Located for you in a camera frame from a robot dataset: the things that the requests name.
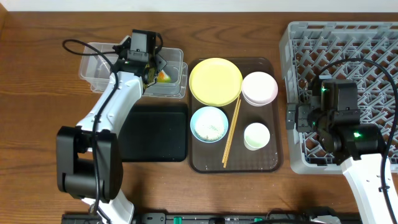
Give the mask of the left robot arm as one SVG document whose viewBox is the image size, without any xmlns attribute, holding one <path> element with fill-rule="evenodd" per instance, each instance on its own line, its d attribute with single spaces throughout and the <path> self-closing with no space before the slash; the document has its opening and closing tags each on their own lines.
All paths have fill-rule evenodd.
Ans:
<svg viewBox="0 0 398 224">
<path fill-rule="evenodd" d="M 62 215 L 62 223 L 132 222 L 134 205 L 121 190 L 118 135 L 131 108 L 157 82 L 156 56 L 163 47 L 158 40 L 158 32 L 134 29 L 113 46 L 115 62 L 106 52 L 85 45 L 92 56 L 108 63 L 109 81 L 91 111 L 76 126 L 62 126 L 56 136 L 58 189 L 90 206 L 86 215 Z"/>
</svg>

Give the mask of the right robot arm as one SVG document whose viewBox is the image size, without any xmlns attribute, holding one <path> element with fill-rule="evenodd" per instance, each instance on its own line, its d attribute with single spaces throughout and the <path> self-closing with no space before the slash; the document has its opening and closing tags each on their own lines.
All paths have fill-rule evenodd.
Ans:
<svg viewBox="0 0 398 224">
<path fill-rule="evenodd" d="M 358 88 L 352 80 L 316 78 L 308 103 L 287 105 L 286 128 L 315 133 L 351 187 L 363 223 L 397 223 L 397 192 L 387 148 L 377 125 L 362 123 Z"/>
</svg>

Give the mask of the pink bowl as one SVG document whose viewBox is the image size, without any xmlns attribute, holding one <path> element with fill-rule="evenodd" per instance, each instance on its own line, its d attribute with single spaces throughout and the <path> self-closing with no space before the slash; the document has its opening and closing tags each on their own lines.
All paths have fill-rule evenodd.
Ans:
<svg viewBox="0 0 398 224">
<path fill-rule="evenodd" d="M 272 103 L 278 90 L 276 80 L 266 72 L 252 72 L 246 75 L 242 82 L 243 97 L 252 106 Z"/>
</svg>

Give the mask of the green snack wrapper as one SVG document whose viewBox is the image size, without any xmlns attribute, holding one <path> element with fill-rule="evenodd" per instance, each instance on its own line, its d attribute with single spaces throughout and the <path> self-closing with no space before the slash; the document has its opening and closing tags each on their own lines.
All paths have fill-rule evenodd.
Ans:
<svg viewBox="0 0 398 224">
<path fill-rule="evenodd" d="M 170 83 L 172 81 L 171 77 L 166 74 L 164 70 L 158 72 L 157 82 L 159 83 Z"/>
</svg>

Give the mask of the white cup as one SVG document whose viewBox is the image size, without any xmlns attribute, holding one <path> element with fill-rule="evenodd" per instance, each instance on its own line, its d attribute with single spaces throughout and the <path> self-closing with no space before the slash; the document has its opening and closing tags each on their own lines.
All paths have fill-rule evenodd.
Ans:
<svg viewBox="0 0 398 224">
<path fill-rule="evenodd" d="M 262 123 L 252 123 L 244 130 L 244 145 L 250 151 L 265 147 L 270 139 L 270 131 Z"/>
</svg>

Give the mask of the light blue bowl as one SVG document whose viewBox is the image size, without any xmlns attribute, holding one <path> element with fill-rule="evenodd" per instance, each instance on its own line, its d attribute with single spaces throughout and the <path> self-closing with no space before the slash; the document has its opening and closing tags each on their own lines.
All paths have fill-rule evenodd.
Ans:
<svg viewBox="0 0 398 224">
<path fill-rule="evenodd" d="M 198 109 L 190 120 L 190 129 L 193 136 L 205 143 L 214 143 L 221 140 L 226 135 L 228 127 L 229 122 L 225 113 L 212 106 Z"/>
</svg>

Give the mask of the rice food waste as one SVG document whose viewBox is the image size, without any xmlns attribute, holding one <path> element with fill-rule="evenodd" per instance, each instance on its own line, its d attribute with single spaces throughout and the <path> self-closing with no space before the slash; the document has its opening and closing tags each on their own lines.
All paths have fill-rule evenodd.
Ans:
<svg viewBox="0 0 398 224">
<path fill-rule="evenodd" d="M 219 140 L 224 133 L 223 118 L 218 113 L 203 113 L 195 122 L 194 131 L 203 141 Z"/>
</svg>

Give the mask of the wooden chopstick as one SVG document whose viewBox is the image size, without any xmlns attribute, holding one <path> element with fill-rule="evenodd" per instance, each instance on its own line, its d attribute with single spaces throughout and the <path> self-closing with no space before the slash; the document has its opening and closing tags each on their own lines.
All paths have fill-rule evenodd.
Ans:
<svg viewBox="0 0 398 224">
<path fill-rule="evenodd" d="M 239 116 L 239 109 L 240 109 L 240 106 L 241 106 L 241 101 L 240 101 L 240 104 L 239 104 L 239 108 L 238 108 L 238 113 L 237 113 L 237 117 L 236 117 L 236 123 L 237 123 L 237 120 L 238 120 L 238 116 Z M 234 136 L 234 132 L 235 132 L 235 129 L 236 129 L 236 123 L 235 123 L 235 125 L 234 125 L 234 128 L 233 128 L 233 132 L 232 132 L 232 139 L 231 139 L 231 144 L 229 145 L 230 146 L 230 148 L 229 148 L 229 151 L 228 151 L 228 156 L 227 156 L 227 158 L 226 158 L 226 162 L 225 162 L 225 166 L 223 166 L 223 168 L 226 168 L 226 166 L 227 166 L 227 163 L 228 163 L 228 158 L 229 158 L 229 153 L 230 153 L 230 150 L 231 150 L 231 145 L 232 145 L 232 142 L 233 142 L 233 136 Z"/>
<path fill-rule="evenodd" d="M 240 95 L 239 95 L 237 98 L 237 101 L 236 101 L 236 106 L 235 106 L 233 117 L 232 117 L 231 124 L 229 127 L 228 138 L 227 138 L 227 142 L 226 142 L 225 149 L 224 149 L 224 154 L 223 154 L 223 158 L 222 158 L 223 166 L 225 166 L 226 158 L 228 156 L 227 154 L 228 154 L 228 151 L 230 148 L 229 145 L 231 144 L 231 139 L 232 139 L 232 135 L 233 135 L 232 132 L 233 132 L 234 125 L 236 123 L 235 121 L 236 121 L 240 101 L 241 100 L 240 100 Z"/>
</svg>

